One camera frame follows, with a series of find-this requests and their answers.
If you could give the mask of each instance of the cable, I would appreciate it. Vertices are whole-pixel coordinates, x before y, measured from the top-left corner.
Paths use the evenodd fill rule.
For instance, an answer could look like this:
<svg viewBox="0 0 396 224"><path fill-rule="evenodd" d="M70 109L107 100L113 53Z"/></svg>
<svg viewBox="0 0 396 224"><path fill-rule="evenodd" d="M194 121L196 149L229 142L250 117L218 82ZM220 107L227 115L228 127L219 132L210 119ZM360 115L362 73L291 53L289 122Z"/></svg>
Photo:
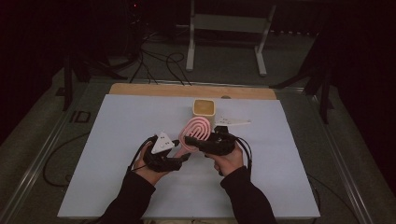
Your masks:
<svg viewBox="0 0 396 224"><path fill-rule="evenodd" d="M71 143L71 142L73 142L73 141L79 139L80 137L83 137L83 136L85 136L85 135L88 135L89 133L90 133L90 132L81 134L81 135L79 135L79 136L77 136L77 137L74 137L74 138L72 138L72 139L70 139L70 140L68 140L68 141L66 141L66 142L64 142L64 143L62 143L62 144L60 144L60 145L59 145L58 147L56 147L55 149L53 149L53 151L49 154L49 157L47 158L46 163L44 164L44 167L43 167L43 178L44 178L44 181L45 181L47 184L49 184L49 185L51 185L51 186L53 186L53 187L57 187L57 188L64 188L64 187L69 186L69 184L58 184L58 183L53 183L53 182L51 182L51 181L47 178L47 165L48 165L48 163L49 163L51 157L55 154L55 152L57 152L59 149L61 149L61 148L64 147L65 145L67 145L67 144L69 144L69 143Z"/></svg>
<svg viewBox="0 0 396 224"><path fill-rule="evenodd" d="M126 170L126 174L128 174L129 172L132 172L132 171L134 171L134 170L137 170L137 169L140 169L140 168L143 168L143 167L144 167L144 166L141 166L141 167L138 167L138 168L136 168L136 169L132 169L132 167L134 167L134 162L136 161L137 156L140 154L140 151L143 149L143 147L144 147L148 142L154 142L154 141L156 140L156 138L157 138L157 135L154 135L154 136L152 136L152 137L146 139L146 141L144 141L144 142L142 143L142 145L139 147L139 149L138 149L138 150L136 151L136 153L134 154L134 158L132 159L131 164L128 166L128 168L127 168L127 170Z"/></svg>
<svg viewBox="0 0 396 224"><path fill-rule="evenodd" d="M129 14L130 11L128 10L128 3L127 3L127 1L124 0L124 1L123 1L123 4L124 4L124 7L125 7L124 16L125 16L125 20L126 20L127 27L128 27L127 34L126 34L126 37L125 37L125 45L124 45L123 50L122 50L122 55L125 55L126 52L127 52L127 49L128 49L129 46L130 46L130 42L131 42L131 41L130 41L131 37L130 37L130 33L129 33L129 29L131 29L131 26L130 26L129 21L132 19L132 17L131 17L130 14ZM93 6L93 1L92 1L92 0L90 1L90 8L91 8L91 11L92 11L92 17L93 17L93 19L95 20L94 25L97 26L97 24L99 23L99 21L98 21L98 18L97 18L97 16L96 16L96 10L95 10L95 8L94 8L94 6ZM99 62L99 63L100 63L102 66L106 67L107 69L111 69L111 70L113 70L113 71L120 71L121 69L125 69L125 68L128 67L129 65L132 65L134 62L135 62L135 58L128 58L127 62L119 63L119 64L115 64L115 65L109 65L109 64L101 63L101 62Z"/></svg>
<svg viewBox="0 0 396 224"><path fill-rule="evenodd" d="M151 37L153 37L153 36L164 36L164 38L163 39L152 39ZM159 32L155 32L155 33L152 33L151 35L149 35L148 36L148 42L153 42L153 43L162 43L162 42L165 42L165 41L167 41L167 40L169 40L170 38L169 38L169 36L168 35L162 35L161 33L159 33Z"/></svg>
<svg viewBox="0 0 396 224"><path fill-rule="evenodd" d="M182 76L185 78L185 80L186 80L186 81L189 83L189 85L191 86L191 83L190 83L190 81L187 79L186 75L184 74L183 69L182 69L182 68L180 67L180 65L178 64L179 62L181 62L181 61L184 60L184 54L182 54L182 53L180 53L180 52L174 52L174 53L171 53L171 54L169 54L169 55L164 55L164 54L161 54L161 53L156 53L156 52L148 51L148 50L145 50L145 49L142 49L142 52L143 52L143 53L146 53L146 54L149 55L150 57L155 58L155 59L157 59L157 60L159 60L159 61L161 61L161 62L165 62L165 63L166 63L166 67L168 68L168 70L169 70L169 72L171 73L171 75L172 75L173 77L175 77L175 78L184 86L184 82L172 71L172 69L171 69L170 66L169 66L169 63L175 63L175 64L177 65L178 69L180 70ZM178 60L175 60L174 58L172 58L172 56L174 56L174 55L180 55L181 58L178 59Z"/></svg>
<svg viewBox="0 0 396 224"><path fill-rule="evenodd" d="M150 84L150 83L151 83L151 79L153 79L154 82L158 85L157 80L156 80L155 77L150 73L149 67L148 67L145 63L143 63L143 54L142 54L142 59L141 59L141 60L142 60L141 62L142 62L142 64L143 64L143 66L146 68L146 71L147 71L148 84Z"/></svg>
<svg viewBox="0 0 396 224"><path fill-rule="evenodd" d="M335 197L337 197L337 199L341 202L341 203L343 203L345 206L346 206L346 208L349 210L349 212L352 214L352 216L356 219L356 221L358 222L358 223L360 223L359 222L359 219L356 217L356 215L355 215L355 213L353 212L353 210L347 205L347 203L341 198L341 196L339 196L336 192L334 192L334 190L332 190L330 187L328 187L327 185L325 185L323 182L321 182L320 180L318 180L317 178L315 178L314 176L312 176L311 174L309 174L309 173L306 173L309 177L311 177L311 178L313 178L314 180L316 180L321 186L323 186L323 187L325 187L327 190L329 190Z"/></svg>
<svg viewBox="0 0 396 224"><path fill-rule="evenodd" d="M248 144L248 142L241 138L241 137L237 137L231 133L218 133L218 134L224 134L227 135L229 137L235 138L235 141L238 143L238 145L240 147L242 147L242 149L244 149L245 154L247 155L247 171L249 173L249 178L251 177L251 167L253 165L253 154L251 152L251 148L250 145Z"/></svg>
<svg viewBox="0 0 396 224"><path fill-rule="evenodd" d="M132 81L134 80L134 78L136 77L137 73L139 72L140 68L143 65L143 60L139 60L139 61L140 61L140 64L137 67L136 71L134 71L134 74L132 75L131 80L129 80L129 83L132 83Z"/></svg>
<svg viewBox="0 0 396 224"><path fill-rule="evenodd" d="M140 169L142 169L142 168L144 168L144 167L146 167L147 165L142 165L142 166L140 166L140 167L137 167L137 168L134 168L133 170L131 170L131 171L136 171L136 170L140 170Z"/></svg>

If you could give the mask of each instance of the table leg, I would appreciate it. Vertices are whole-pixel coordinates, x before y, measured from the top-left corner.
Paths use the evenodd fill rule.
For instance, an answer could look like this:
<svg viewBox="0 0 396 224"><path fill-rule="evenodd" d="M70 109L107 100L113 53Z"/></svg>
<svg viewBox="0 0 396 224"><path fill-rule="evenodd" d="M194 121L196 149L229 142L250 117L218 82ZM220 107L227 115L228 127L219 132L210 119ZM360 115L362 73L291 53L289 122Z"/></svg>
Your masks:
<svg viewBox="0 0 396 224"><path fill-rule="evenodd" d="M191 72L194 67L194 53L195 53L195 42L194 42L194 11L195 1L191 0L191 14L190 14L190 44L189 44L189 52L187 53L187 64L186 70Z"/></svg>
<svg viewBox="0 0 396 224"><path fill-rule="evenodd" d="M70 54L64 56L64 109L66 111L73 101L72 67Z"/></svg>
<svg viewBox="0 0 396 224"><path fill-rule="evenodd" d="M259 75L261 77L267 76L267 70L264 64L264 58L262 57L262 49L264 48L265 40L270 32L271 21L274 17L276 10L276 6L272 6L271 11L267 17L267 22L265 23L264 31L262 32L262 41L260 42L259 46L254 48L254 52L256 54L257 65L259 66Z"/></svg>

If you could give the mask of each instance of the yellow cup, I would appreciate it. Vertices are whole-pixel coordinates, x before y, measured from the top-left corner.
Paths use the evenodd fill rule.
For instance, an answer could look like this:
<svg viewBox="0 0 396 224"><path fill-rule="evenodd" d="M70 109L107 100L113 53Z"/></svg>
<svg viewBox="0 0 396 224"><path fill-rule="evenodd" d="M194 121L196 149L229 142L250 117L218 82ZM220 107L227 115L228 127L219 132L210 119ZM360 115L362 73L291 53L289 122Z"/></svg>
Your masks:
<svg viewBox="0 0 396 224"><path fill-rule="evenodd" d="M192 105L192 114L195 117L207 118L213 128L215 125L216 104L212 100L196 99Z"/></svg>

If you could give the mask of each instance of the black controller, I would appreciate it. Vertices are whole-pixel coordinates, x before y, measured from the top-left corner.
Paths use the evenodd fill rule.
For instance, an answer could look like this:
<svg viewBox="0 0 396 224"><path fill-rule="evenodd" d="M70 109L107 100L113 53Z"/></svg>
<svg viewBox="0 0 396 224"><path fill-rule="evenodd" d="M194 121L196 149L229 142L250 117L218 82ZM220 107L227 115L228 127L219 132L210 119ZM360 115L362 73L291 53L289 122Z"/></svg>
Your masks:
<svg viewBox="0 0 396 224"><path fill-rule="evenodd" d="M218 156L230 154L235 148L236 137L227 133L211 133L205 141L185 136L187 145L198 147L200 151Z"/></svg>
<svg viewBox="0 0 396 224"><path fill-rule="evenodd" d="M172 148L162 151L162 152L159 152L159 153L156 153L156 154L153 154L151 152L151 150L154 147L157 139L158 139L158 137L156 137L152 141L151 146L148 147L148 149L146 150L146 153L143 157L143 161L146 163L147 167L150 170L153 170L158 173L180 170L182 162L187 161L191 154L190 153L184 154L180 158L167 158L167 155L172 150ZM173 141L173 143L175 143L175 146L178 145L178 141Z"/></svg>

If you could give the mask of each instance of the person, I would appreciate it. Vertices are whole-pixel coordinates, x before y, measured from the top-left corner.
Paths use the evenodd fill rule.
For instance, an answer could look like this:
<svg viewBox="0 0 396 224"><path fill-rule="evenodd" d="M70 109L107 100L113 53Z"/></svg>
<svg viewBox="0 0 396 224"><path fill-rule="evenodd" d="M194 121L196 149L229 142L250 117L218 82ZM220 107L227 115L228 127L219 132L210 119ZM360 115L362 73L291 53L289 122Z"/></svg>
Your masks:
<svg viewBox="0 0 396 224"><path fill-rule="evenodd" d="M149 144L151 143L142 148L139 159L134 163L134 171L126 174L117 198L100 217L99 223L143 223L141 217L149 206L151 195L155 191L154 186L168 174L154 172L145 166L143 155ZM250 182L243 152L236 143L234 150L226 156L206 156L214 160L214 168L224 175L220 185L230 197L238 224L276 223L267 198Z"/></svg>

